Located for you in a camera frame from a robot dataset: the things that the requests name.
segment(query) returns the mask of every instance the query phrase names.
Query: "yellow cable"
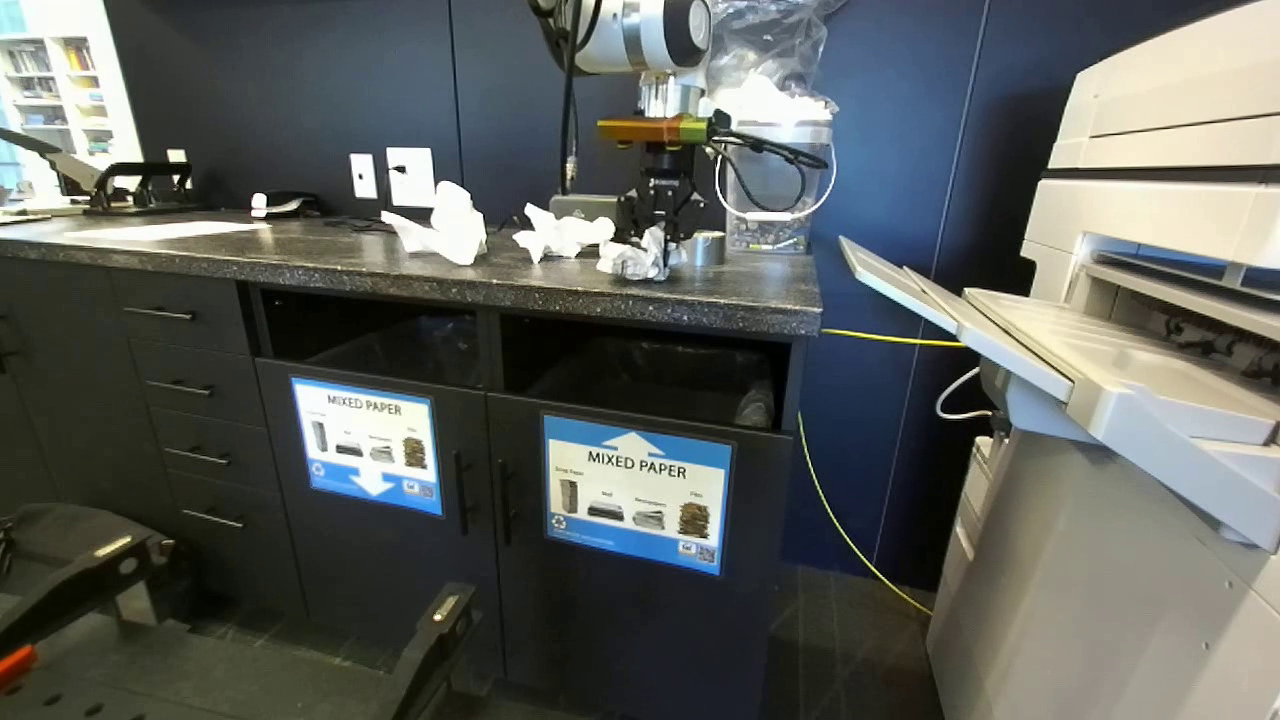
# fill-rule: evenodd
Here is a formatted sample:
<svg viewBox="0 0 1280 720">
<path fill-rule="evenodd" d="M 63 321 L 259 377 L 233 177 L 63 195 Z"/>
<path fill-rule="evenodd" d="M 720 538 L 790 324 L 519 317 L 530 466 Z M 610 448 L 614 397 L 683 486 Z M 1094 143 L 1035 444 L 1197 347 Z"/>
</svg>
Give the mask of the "yellow cable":
<svg viewBox="0 0 1280 720">
<path fill-rule="evenodd" d="M 909 595 L 899 586 L 892 586 L 892 580 L 873 566 L 873 555 L 867 555 L 863 548 L 856 548 L 856 540 L 845 532 L 845 523 L 839 523 L 839 517 L 835 517 L 835 508 L 833 508 L 821 477 L 814 477 L 814 466 L 812 466 L 812 454 L 807 454 L 805 414 L 796 414 L 796 422 L 799 422 L 799 457 L 805 457 L 805 468 L 807 468 L 807 486 L 812 486 L 814 500 L 825 505 L 835 538 L 852 548 L 852 555 L 856 555 L 894 602 L 902 602 L 902 606 L 909 606 L 913 612 L 920 612 L 920 615 L 930 615 L 914 595 Z"/>
<path fill-rule="evenodd" d="M 899 347 L 963 347 L 958 341 L 885 337 L 885 334 L 856 334 L 856 329 L 825 329 L 825 337 L 867 341 L 867 345 L 899 345 Z"/>
</svg>

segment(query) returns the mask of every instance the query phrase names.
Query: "drawer handle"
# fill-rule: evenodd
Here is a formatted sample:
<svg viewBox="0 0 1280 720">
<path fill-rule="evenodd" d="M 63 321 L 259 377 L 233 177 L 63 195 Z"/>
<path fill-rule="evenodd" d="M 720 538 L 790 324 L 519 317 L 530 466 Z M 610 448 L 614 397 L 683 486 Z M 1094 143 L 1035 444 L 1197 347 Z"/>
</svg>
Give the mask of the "drawer handle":
<svg viewBox="0 0 1280 720">
<path fill-rule="evenodd" d="M 177 397 L 200 397 L 200 400 L 211 400 L 211 390 L 208 390 L 208 383 L 147 379 L 147 390 L 154 390 L 154 392 L 177 392 Z"/>
<path fill-rule="evenodd" d="M 211 517 L 211 513 L 195 513 L 195 508 L 180 508 L 187 522 L 200 522 L 200 523 L 214 523 L 214 530 L 227 530 L 227 532 L 244 532 L 249 523 L 233 522 L 233 517 Z"/>
<path fill-rule="evenodd" d="M 195 311 L 177 311 L 177 309 L 126 305 L 123 311 L 126 311 L 126 317 L 144 317 L 144 321 L 195 324 Z"/>
<path fill-rule="evenodd" d="M 164 448 L 177 460 L 192 460 L 192 466 L 211 466 L 211 468 L 233 468 L 233 457 L 211 457 L 211 454 L 192 454 L 192 448 Z"/>
</svg>

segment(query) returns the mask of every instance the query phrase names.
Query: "white printer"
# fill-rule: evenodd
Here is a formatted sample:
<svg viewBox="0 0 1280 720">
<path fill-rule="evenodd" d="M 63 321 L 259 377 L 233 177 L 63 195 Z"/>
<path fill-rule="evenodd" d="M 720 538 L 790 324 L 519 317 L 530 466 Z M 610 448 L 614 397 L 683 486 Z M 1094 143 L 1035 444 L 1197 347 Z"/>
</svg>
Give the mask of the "white printer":
<svg viewBox="0 0 1280 720">
<path fill-rule="evenodd" d="M 982 357 L 926 654 L 951 720 L 1280 720 L 1280 0 L 1074 77 L 1031 298 L 852 272 Z"/>
</svg>

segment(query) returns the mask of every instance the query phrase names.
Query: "drawer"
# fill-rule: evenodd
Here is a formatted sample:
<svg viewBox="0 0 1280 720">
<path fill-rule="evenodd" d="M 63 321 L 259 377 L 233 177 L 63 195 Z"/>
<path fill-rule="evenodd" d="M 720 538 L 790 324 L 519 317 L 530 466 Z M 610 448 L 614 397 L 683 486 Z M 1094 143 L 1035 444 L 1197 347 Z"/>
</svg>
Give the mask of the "drawer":
<svg viewBox="0 0 1280 720">
<path fill-rule="evenodd" d="M 282 513 L 265 495 L 166 477 L 171 538 L 192 561 L 200 606 L 299 612 Z"/>
<path fill-rule="evenodd" d="M 116 305 L 132 347 L 249 357 L 235 284 L 123 276 Z"/>
<path fill-rule="evenodd" d="M 187 414 L 211 422 L 259 422 L 251 362 L 134 352 L 134 377 L 154 414 Z"/>
<path fill-rule="evenodd" d="M 221 426 L 180 414 L 151 414 L 164 468 L 244 491 L 275 491 L 273 444 L 259 426 Z"/>
</svg>

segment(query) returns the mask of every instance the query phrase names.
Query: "cabinet door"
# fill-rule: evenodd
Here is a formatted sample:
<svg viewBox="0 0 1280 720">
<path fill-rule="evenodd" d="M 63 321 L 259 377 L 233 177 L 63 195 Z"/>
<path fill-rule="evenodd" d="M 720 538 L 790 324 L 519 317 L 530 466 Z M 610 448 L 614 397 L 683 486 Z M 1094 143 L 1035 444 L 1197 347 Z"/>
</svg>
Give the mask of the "cabinet door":
<svg viewBox="0 0 1280 720">
<path fill-rule="evenodd" d="M 22 345 L 7 377 L 61 495 L 154 523 L 166 495 L 109 276 L 0 264 L 0 305 Z"/>
<path fill-rule="evenodd" d="M 0 368 L 0 513 L 55 500 L 36 434 L 20 409 L 12 377 Z"/>
<path fill-rule="evenodd" d="M 292 377 L 426 397 L 434 414 L 444 517 L 310 491 L 299 422 L 292 409 Z M 259 390 L 282 479 L 305 606 L 319 629 L 336 629 L 357 640 L 404 644 L 415 615 L 448 580 L 474 586 L 480 607 L 494 607 L 490 505 L 482 486 L 482 400 L 474 392 L 444 392 L 273 362 L 259 362 Z M 480 625 L 482 672 L 494 672 L 494 654 L 501 625 L 490 612 Z"/>
<path fill-rule="evenodd" d="M 732 444 L 725 578 L 549 540 L 545 414 Z M 512 685 L 624 716 L 757 716 L 790 441 L 507 397 L 488 438 Z"/>
</svg>

